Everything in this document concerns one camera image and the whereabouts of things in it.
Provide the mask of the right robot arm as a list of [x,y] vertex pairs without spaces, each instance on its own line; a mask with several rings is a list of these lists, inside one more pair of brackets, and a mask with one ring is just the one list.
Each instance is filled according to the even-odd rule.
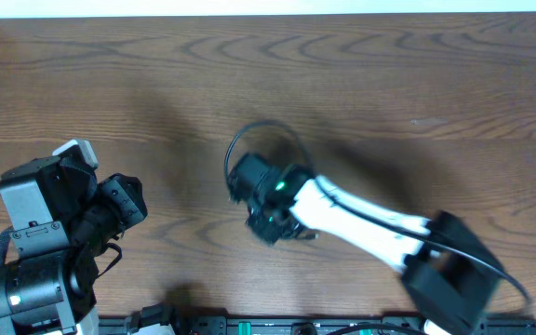
[[327,233],[362,249],[400,275],[417,310],[450,334],[478,326],[503,266],[457,216],[428,219],[383,208],[345,192],[306,166],[280,168],[245,154],[226,170],[247,226],[268,245]]

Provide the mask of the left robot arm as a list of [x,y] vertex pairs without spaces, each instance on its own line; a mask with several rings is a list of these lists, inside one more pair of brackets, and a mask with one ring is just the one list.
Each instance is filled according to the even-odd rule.
[[19,257],[0,261],[0,334],[76,334],[94,313],[96,257],[147,216],[141,181],[97,181],[74,154],[3,174],[0,195]]

